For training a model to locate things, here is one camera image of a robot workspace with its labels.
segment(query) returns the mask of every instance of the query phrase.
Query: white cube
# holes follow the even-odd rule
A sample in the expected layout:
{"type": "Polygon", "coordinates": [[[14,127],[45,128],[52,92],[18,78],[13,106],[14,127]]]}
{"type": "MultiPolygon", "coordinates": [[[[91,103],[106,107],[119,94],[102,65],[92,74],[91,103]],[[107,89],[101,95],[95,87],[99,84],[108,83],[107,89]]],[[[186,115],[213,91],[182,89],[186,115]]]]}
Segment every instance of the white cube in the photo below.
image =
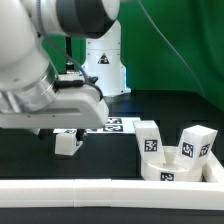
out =
{"type": "Polygon", "coordinates": [[[188,170],[205,165],[217,130],[196,125],[183,130],[174,164],[188,170]]]}
{"type": "Polygon", "coordinates": [[[166,163],[158,126],[154,121],[134,121],[141,157],[150,164],[166,163]]]}
{"type": "Polygon", "coordinates": [[[63,130],[56,136],[55,154],[72,156],[81,143],[77,145],[76,130],[63,130]]]}

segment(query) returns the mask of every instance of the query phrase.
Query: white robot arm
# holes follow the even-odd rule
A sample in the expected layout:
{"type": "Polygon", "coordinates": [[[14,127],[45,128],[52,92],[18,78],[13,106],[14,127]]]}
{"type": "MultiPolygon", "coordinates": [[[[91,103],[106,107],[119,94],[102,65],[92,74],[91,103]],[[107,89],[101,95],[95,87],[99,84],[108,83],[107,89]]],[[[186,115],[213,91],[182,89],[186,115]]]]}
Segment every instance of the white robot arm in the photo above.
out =
{"type": "Polygon", "coordinates": [[[57,75],[37,32],[98,38],[113,25],[119,5],[120,0],[0,2],[0,127],[103,126],[108,108],[96,88],[84,82],[78,88],[55,87],[58,80],[70,82],[74,76],[57,75]],[[38,4],[43,27],[38,22],[38,4]]]}

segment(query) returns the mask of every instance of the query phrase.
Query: cable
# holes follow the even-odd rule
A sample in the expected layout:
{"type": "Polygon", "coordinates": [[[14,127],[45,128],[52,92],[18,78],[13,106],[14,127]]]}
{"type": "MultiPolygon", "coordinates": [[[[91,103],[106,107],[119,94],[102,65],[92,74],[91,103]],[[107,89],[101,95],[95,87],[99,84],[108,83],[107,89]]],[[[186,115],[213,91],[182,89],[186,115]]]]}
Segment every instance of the cable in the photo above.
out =
{"type": "Polygon", "coordinates": [[[45,31],[44,25],[43,25],[43,21],[42,21],[42,10],[41,10],[41,0],[37,0],[36,1],[36,10],[37,10],[37,22],[40,28],[40,34],[43,35],[43,37],[45,38],[45,40],[59,53],[61,54],[63,57],[65,57],[67,60],[71,61],[76,67],[78,67],[78,69],[81,71],[84,80],[85,80],[85,85],[89,85],[92,86],[93,88],[95,88],[99,94],[100,94],[100,100],[103,99],[103,93],[102,90],[95,84],[91,83],[89,81],[88,75],[86,74],[86,71],[82,68],[82,66],[75,60],[73,59],[70,55],[68,55],[66,52],[64,52],[60,47],[57,46],[57,44],[55,44],[48,36],[48,34],[45,31]]]}
{"type": "Polygon", "coordinates": [[[149,15],[149,13],[146,11],[146,9],[145,9],[144,5],[142,4],[141,0],[137,0],[137,2],[139,3],[140,7],[142,8],[143,13],[147,17],[147,19],[149,20],[149,22],[151,23],[151,25],[153,26],[153,28],[156,30],[156,32],[160,35],[160,37],[171,48],[171,50],[173,50],[173,52],[177,55],[177,57],[182,61],[182,63],[185,65],[185,67],[189,70],[189,72],[191,73],[192,77],[196,81],[196,83],[197,83],[197,85],[198,85],[198,87],[199,87],[199,89],[201,91],[202,96],[204,98],[206,98],[204,88],[203,88],[200,80],[198,79],[197,75],[195,74],[195,72],[188,65],[188,63],[184,60],[184,58],[178,53],[178,51],[174,48],[174,46],[167,40],[167,38],[163,35],[163,33],[159,30],[159,28],[156,26],[156,24],[154,23],[153,19],[149,15]]]}

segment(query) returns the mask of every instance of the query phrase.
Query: white container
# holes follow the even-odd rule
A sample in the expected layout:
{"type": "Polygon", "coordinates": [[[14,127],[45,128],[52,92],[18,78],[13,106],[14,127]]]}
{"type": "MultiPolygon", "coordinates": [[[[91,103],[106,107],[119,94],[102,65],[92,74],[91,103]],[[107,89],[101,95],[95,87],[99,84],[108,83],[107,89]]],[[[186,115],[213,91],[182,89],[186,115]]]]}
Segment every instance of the white container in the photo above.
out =
{"type": "Polygon", "coordinates": [[[145,180],[152,181],[183,181],[200,182],[202,180],[202,167],[195,170],[187,170],[184,167],[173,164],[178,151],[177,147],[163,147],[165,164],[146,164],[141,161],[141,175],[145,180]]]}

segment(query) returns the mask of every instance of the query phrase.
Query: white block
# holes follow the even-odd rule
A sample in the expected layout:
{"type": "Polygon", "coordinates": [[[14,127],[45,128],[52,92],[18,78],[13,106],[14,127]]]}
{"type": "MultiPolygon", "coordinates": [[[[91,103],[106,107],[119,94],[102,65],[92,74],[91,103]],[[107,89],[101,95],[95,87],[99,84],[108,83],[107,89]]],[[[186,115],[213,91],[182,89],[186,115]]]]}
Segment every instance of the white block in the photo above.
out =
{"type": "Polygon", "coordinates": [[[189,170],[204,166],[216,135],[216,130],[200,125],[184,129],[174,164],[189,170]]]}
{"type": "Polygon", "coordinates": [[[136,138],[145,163],[166,163],[158,126],[154,121],[134,121],[136,138]]]}
{"type": "Polygon", "coordinates": [[[151,181],[200,182],[202,180],[202,168],[189,171],[181,166],[173,164],[177,150],[177,147],[164,147],[166,164],[146,164],[142,160],[142,177],[145,180],[151,181]]]}
{"type": "Polygon", "coordinates": [[[82,142],[77,142],[76,130],[62,130],[56,136],[55,154],[72,156],[81,145],[82,142]]]}

